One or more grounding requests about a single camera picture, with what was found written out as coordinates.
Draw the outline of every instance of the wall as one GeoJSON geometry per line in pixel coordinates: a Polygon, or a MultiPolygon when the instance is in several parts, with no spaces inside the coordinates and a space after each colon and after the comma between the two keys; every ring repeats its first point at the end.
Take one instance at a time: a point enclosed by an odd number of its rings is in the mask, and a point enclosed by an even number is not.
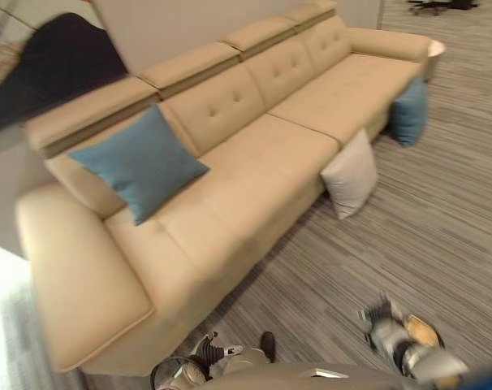
{"type": "Polygon", "coordinates": [[[93,0],[131,73],[182,54],[304,0],[93,0]]]}
{"type": "Polygon", "coordinates": [[[0,246],[21,254],[14,209],[17,198],[53,179],[40,157],[28,148],[19,126],[0,131],[0,246]]]}
{"type": "Polygon", "coordinates": [[[380,28],[384,0],[336,0],[336,2],[338,3],[336,13],[347,26],[380,28]]]}

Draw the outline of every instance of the black shoe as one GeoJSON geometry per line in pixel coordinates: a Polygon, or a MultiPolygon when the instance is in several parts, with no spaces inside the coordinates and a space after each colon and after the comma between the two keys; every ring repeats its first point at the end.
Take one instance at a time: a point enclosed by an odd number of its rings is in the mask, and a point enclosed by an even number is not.
{"type": "Polygon", "coordinates": [[[270,362],[275,361],[275,336],[270,331],[265,331],[261,336],[261,349],[270,362]]]}

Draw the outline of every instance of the cable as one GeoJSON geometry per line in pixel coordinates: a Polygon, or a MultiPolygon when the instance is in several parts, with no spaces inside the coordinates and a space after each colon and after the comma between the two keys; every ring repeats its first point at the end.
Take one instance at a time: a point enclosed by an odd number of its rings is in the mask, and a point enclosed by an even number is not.
{"type": "Polygon", "coordinates": [[[188,357],[184,357],[184,356],[170,356],[170,357],[167,357],[166,359],[162,360],[156,366],[154,366],[152,371],[150,371],[150,389],[151,390],[156,390],[156,374],[159,370],[159,367],[161,367],[165,363],[172,362],[172,361],[176,361],[178,364],[181,364],[181,362],[193,363],[192,359],[190,359],[188,357]]]}

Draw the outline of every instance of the sectional sofa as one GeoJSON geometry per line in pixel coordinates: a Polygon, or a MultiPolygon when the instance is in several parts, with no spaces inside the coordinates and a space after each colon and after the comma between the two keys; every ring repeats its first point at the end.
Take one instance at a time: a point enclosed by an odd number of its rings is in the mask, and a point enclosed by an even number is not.
{"type": "Polygon", "coordinates": [[[333,2],[318,0],[27,122],[57,179],[17,207],[55,368],[147,375],[315,202],[321,169],[350,138],[384,128],[428,45],[347,28],[333,2]],[[68,153],[151,104],[210,171],[135,226],[125,202],[68,153]]]}

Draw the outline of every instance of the backrest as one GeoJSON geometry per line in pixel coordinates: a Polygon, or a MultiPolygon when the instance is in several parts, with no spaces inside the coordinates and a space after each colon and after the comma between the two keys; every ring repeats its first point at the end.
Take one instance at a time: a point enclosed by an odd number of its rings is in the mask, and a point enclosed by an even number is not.
{"type": "Polygon", "coordinates": [[[315,76],[309,54],[300,37],[292,37],[247,59],[251,72],[270,109],[315,76]]]}
{"type": "Polygon", "coordinates": [[[186,54],[168,59],[139,74],[167,99],[239,63],[238,50],[212,42],[186,54]]]}
{"type": "Polygon", "coordinates": [[[326,19],[302,31],[300,37],[309,52],[317,75],[322,74],[351,53],[347,28],[338,16],[326,19]]]}
{"type": "Polygon", "coordinates": [[[265,112],[248,69],[239,64],[164,101],[196,148],[209,152],[265,112]]]}
{"type": "Polygon", "coordinates": [[[240,58],[261,91],[266,109],[301,88],[351,50],[336,4],[316,0],[251,24],[221,41],[240,58]]]}
{"type": "MultiPolygon", "coordinates": [[[[72,150],[106,140],[138,120],[157,90],[134,77],[117,81],[29,120],[23,131],[32,149],[56,179],[84,206],[102,219],[125,207],[125,202],[98,176],[68,156],[72,150]]],[[[187,149],[196,153],[168,107],[160,109],[187,149]]]]}

